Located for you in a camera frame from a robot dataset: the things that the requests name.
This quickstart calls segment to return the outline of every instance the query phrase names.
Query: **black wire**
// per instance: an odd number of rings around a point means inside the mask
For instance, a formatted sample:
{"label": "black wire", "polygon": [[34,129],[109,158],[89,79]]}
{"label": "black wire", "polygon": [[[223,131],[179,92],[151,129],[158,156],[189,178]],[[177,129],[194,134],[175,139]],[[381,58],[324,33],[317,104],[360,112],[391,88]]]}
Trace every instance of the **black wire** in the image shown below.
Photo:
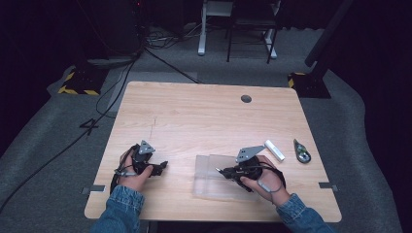
{"label": "black wire", "polygon": [[276,173],[275,172],[275,170],[277,170],[276,168],[274,168],[272,165],[270,165],[270,164],[268,164],[268,163],[266,163],[266,162],[260,162],[260,163],[263,163],[263,164],[266,164],[267,166],[246,166],[246,167],[241,167],[242,169],[249,169],[249,168],[262,168],[262,169],[267,169],[267,170],[270,170],[270,171],[272,171],[272,172],[274,172],[274,173]]}
{"label": "black wire", "polygon": [[137,58],[139,58],[140,53],[143,51],[144,48],[144,37],[141,36],[140,37],[140,47],[137,49],[137,51],[135,52],[131,52],[131,53],[123,53],[120,52],[118,50],[114,50],[111,47],[109,47],[107,45],[107,43],[103,40],[103,38],[100,36],[100,34],[97,32],[97,29],[94,27],[93,23],[91,22],[90,17],[87,15],[86,10],[83,8],[82,4],[79,2],[79,0],[76,1],[77,4],[79,5],[79,8],[82,10],[82,13],[84,14],[84,16],[87,19],[87,22],[90,26],[90,28],[93,30],[94,34],[96,35],[96,37],[99,39],[99,41],[103,44],[103,46],[107,49],[110,50],[114,53],[117,53],[119,55],[125,55],[125,56],[130,56],[130,60],[127,61],[119,61],[119,62],[112,62],[109,64],[92,64],[90,63],[92,66],[96,67],[97,69],[114,69],[114,68],[118,68],[127,64],[130,64],[131,62],[133,62],[134,60],[136,60]]}
{"label": "black wire", "polygon": [[[134,65],[134,63],[136,62],[136,60],[133,61],[133,63],[129,66],[127,73],[126,73],[126,77],[124,79],[123,85],[121,86],[120,92],[118,94],[118,96],[116,97],[115,101],[110,105],[110,107],[106,110],[106,112],[104,112],[104,114],[102,116],[100,116],[95,122],[93,122],[90,126],[90,128],[92,128],[98,121],[100,121],[100,119],[103,118],[104,115],[106,115],[110,109],[113,107],[113,105],[116,103],[116,101],[118,100],[121,90],[124,87],[125,81],[127,80],[127,76],[130,72],[131,67]],[[57,159],[60,155],[62,155],[64,152],[66,152],[67,150],[69,150],[71,147],[73,147],[73,145],[75,145],[80,139],[83,138],[83,136],[85,134],[87,134],[89,131],[89,129],[85,130],[85,132],[83,132],[77,139],[75,139],[69,146],[67,146],[65,149],[63,149],[61,152],[59,152],[57,155],[55,155],[54,157],[52,157],[49,161],[47,161],[45,164],[43,164],[43,166],[41,166],[40,168],[38,168],[34,173],[32,173],[28,178],[26,178],[22,183],[20,183],[18,185],[17,188],[15,188],[15,190],[6,198],[6,201],[3,202],[3,204],[1,205],[0,208],[0,215],[1,213],[3,213],[4,208],[6,207],[7,203],[9,203],[9,201],[12,199],[12,197],[30,180],[32,179],[34,176],[36,176],[43,168],[45,168],[47,165],[49,165],[51,162],[53,162],[55,159]]]}
{"label": "black wire", "polygon": [[125,171],[126,168],[128,168],[128,167],[133,167],[133,165],[128,165],[128,166],[125,166],[125,167],[121,168],[120,172]]}
{"label": "black wire", "polygon": [[123,77],[123,73],[124,73],[124,71],[125,71],[126,69],[127,69],[127,66],[124,67],[123,71],[121,71],[120,79],[119,79],[116,83],[114,83],[106,92],[104,92],[103,95],[97,100],[97,103],[96,103],[96,112],[99,113],[100,115],[103,115],[103,116],[108,117],[108,118],[116,118],[115,116],[107,116],[107,115],[104,115],[103,113],[101,113],[101,112],[98,110],[98,105],[99,105],[100,100],[103,98],[103,96],[105,96],[111,89],[113,89],[113,88],[121,81],[121,79],[122,79],[122,77]]}
{"label": "black wire", "polygon": [[186,74],[185,72],[179,70],[178,68],[176,68],[175,66],[169,64],[167,61],[161,59],[160,57],[156,56],[155,54],[153,54],[151,51],[149,51],[148,49],[145,49],[145,51],[150,54],[151,56],[157,58],[158,60],[160,60],[161,62],[163,62],[164,64],[168,65],[169,67],[171,67],[172,69],[174,69],[175,71],[179,72],[180,74],[182,74],[183,76],[187,77],[188,79],[192,80],[194,83],[203,83],[197,79],[195,79],[194,77]]}
{"label": "black wire", "polygon": [[[149,36],[147,37],[147,39],[150,42],[147,42],[146,47],[150,48],[150,49],[153,49],[153,50],[169,49],[172,46],[174,46],[174,45],[176,45],[180,42],[185,42],[185,41],[190,40],[193,37],[199,36],[199,35],[190,36],[189,34],[191,34],[193,32],[196,32],[196,31],[199,31],[201,29],[200,26],[201,26],[201,24],[196,25],[192,29],[188,29],[186,32],[184,32],[185,36],[183,36],[182,38],[177,38],[177,37],[173,37],[173,36],[165,37],[165,36],[163,36],[163,33],[161,31],[151,32],[149,34]],[[165,40],[162,40],[163,45],[157,46],[157,45],[153,44],[154,41],[158,41],[158,40],[161,40],[161,39],[165,39]]]}
{"label": "black wire", "polygon": [[128,168],[128,167],[131,166],[131,165],[129,165],[129,166],[127,166],[127,167],[122,168],[122,166],[123,166],[123,164],[124,164],[124,161],[126,161],[128,155],[130,154],[130,152],[131,152],[132,149],[133,149],[133,147],[131,147],[129,150],[127,150],[124,158],[121,160],[121,162],[120,162],[120,164],[119,164],[119,167],[118,167],[118,169],[117,169],[118,172],[122,172],[122,171],[124,171],[124,169],[126,169],[126,168]]}

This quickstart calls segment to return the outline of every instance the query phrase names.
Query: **chair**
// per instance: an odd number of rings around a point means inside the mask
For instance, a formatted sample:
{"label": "chair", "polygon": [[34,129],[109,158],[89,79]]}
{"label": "chair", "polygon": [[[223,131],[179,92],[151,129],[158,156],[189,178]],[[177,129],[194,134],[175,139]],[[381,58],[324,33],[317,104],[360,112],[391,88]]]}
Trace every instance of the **chair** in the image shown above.
{"label": "chair", "polygon": [[[270,56],[273,51],[275,44],[275,38],[277,34],[277,25],[275,11],[273,9],[273,4],[269,0],[234,0],[230,15],[230,24],[226,31],[229,34],[228,50],[227,50],[227,62],[230,59],[230,50],[232,44],[245,44],[242,42],[233,42],[232,34],[234,30],[241,31],[264,31],[261,39],[261,43],[247,43],[249,45],[264,44],[266,46],[270,45],[269,54],[267,56],[266,63],[269,64]],[[268,31],[272,29],[273,39],[271,44],[267,44],[264,37]]]}

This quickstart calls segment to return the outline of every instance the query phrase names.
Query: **wooden table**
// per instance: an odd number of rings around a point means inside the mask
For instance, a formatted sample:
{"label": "wooden table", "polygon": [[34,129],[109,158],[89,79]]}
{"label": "wooden table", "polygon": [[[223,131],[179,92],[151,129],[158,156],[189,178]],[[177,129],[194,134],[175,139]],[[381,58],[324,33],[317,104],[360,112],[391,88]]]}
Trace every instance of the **wooden table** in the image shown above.
{"label": "wooden table", "polygon": [[[242,95],[252,97],[252,102],[242,102]],[[169,163],[160,177],[146,182],[141,219],[280,221],[274,206],[264,200],[216,201],[192,195],[197,155],[230,155],[234,161],[240,149],[261,146],[268,139],[285,160],[278,162],[268,149],[259,154],[269,157],[284,173],[288,191],[298,193],[325,221],[340,221],[333,191],[319,186],[328,179],[293,89],[144,82],[127,86],[94,182],[106,185],[106,191],[90,194],[86,217],[99,218],[104,212],[120,155],[146,140],[155,148],[150,162]],[[293,139],[312,154],[310,163],[297,161]]]}

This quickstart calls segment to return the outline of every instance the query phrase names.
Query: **metal bracket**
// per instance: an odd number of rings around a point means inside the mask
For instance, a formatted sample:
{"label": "metal bracket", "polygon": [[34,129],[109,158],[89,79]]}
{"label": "metal bracket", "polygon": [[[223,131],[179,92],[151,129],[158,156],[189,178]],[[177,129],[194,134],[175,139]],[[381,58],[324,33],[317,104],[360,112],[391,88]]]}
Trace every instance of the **metal bracket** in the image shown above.
{"label": "metal bracket", "polygon": [[332,191],[334,192],[339,191],[339,188],[337,188],[337,185],[331,184],[331,183],[319,183],[319,188],[331,188]]}
{"label": "metal bracket", "polygon": [[264,146],[243,148],[239,150],[239,153],[237,154],[237,157],[236,157],[236,162],[240,163],[240,162],[248,161],[253,156],[255,156],[257,153],[261,152],[263,149],[264,149]]}
{"label": "metal bracket", "polygon": [[155,149],[149,145],[145,140],[140,144],[139,154],[155,152]]}
{"label": "metal bracket", "polygon": [[90,195],[91,192],[104,192],[106,185],[92,185],[91,187],[84,187],[80,192],[82,195]]}

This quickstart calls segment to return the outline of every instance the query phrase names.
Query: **chair leg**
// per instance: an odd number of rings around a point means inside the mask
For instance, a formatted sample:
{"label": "chair leg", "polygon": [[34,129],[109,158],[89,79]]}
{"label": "chair leg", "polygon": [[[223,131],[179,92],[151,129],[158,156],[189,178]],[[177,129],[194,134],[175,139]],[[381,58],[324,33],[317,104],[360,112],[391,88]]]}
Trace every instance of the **chair leg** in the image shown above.
{"label": "chair leg", "polygon": [[260,37],[260,40],[261,40],[261,41],[264,41],[264,39],[266,38],[267,31],[268,31],[268,30],[265,30],[264,33],[261,34],[261,37]]}
{"label": "chair leg", "polygon": [[224,39],[227,39],[227,33],[230,30],[230,28],[226,28],[226,32],[224,33]]}
{"label": "chair leg", "polygon": [[269,55],[267,56],[267,61],[266,61],[267,64],[269,64],[270,56],[272,55],[273,48],[275,47],[275,39],[276,39],[276,34],[278,33],[278,29],[275,28],[274,31],[275,32],[274,32],[273,38],[272,38],[272,45],[270,45]]}
{"label": "chair leg", "polygon": [[232,39],[232,28],[229,28],[229,46],[227,48],[227,60],[226,62],[229,62],[229,58],[230,58],[230,50],[231,50],[231,39]]}

